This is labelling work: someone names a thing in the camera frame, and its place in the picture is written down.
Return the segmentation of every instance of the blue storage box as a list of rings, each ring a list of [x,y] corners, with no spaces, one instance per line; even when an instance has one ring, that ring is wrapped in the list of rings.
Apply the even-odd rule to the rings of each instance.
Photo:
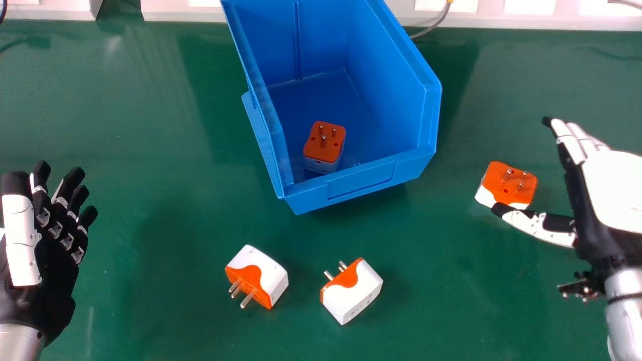
[[[223,0],[243,104],[277,197],[296,214],[416,179],[442,88],[382,0]],[[304,168],[312,124],[345,127],[338,170]]]

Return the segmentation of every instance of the metal prong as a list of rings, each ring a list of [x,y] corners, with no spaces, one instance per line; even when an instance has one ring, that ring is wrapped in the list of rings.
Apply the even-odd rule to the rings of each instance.
[[[234,290],[235,290],[235,289],[237,289],[237,288],[238,288],[238,286],[239,286],[240,284],[241,284],[241,280],[240,280],[240,279],[237,279],[237,280],[236,280],[236,282],[234,282],[234,283],[232,284],[232,286],[230,287],[230,289],[229,289],[229,290],[227,290],[227,291],[228,291],[229,293],[234,292]]]
[[[235,297],[236,297],[236,295],[238,295],[238,294],[239,294],[239,292],[241,292],[241,287],[237,287],[237,288],[234,290],[234,292],[232,292],[232,296],[231,296],[231,297],[232,297],[232,298],[235,298]]]
[[[241,309],[244,309],[248,303],[254,298],[254,295],[256,295],[256,289],[252,290],[245,298],[243,299],[243,302],[241,302]]]

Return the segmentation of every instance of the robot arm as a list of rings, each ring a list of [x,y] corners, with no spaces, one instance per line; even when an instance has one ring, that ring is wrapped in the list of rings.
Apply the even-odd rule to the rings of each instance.
[[[71,321],[71,293],[78,264],[87,251],[94,206],[80,213],[89,196],[80,168],[69,172],[47,195],[50,168],[5,174],[4,230],[0,231],[0,355],[7,361],[38,360]]]
[[[572,247],[592,267],[559,285],[584,302],[607,299],[613,361],[642,360],[642,157],[611,150],[574,123],[544,118],[556,137],[574,218],[495,204],[493,213],[546,242]]]

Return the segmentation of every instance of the green tabletop surface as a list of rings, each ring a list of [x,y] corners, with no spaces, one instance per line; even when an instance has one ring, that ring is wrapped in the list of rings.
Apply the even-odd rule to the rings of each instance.
[[[444,87],[418,180],[295,216],[276,198],[241,103],[224,24],[0,26],[0,172],[82,166],[100,216],[54,360],[608,360],[603,299],[563,299],[588,268],[474,200],[490,161],[532,172],[534,209],[570,214],[553,115],[642,153],[642,34],[440,28],[417,41]],[[288,271],[271,311],[230,299],[251,244]],[[346,326],[324,270],[364,257],[384,279]]]

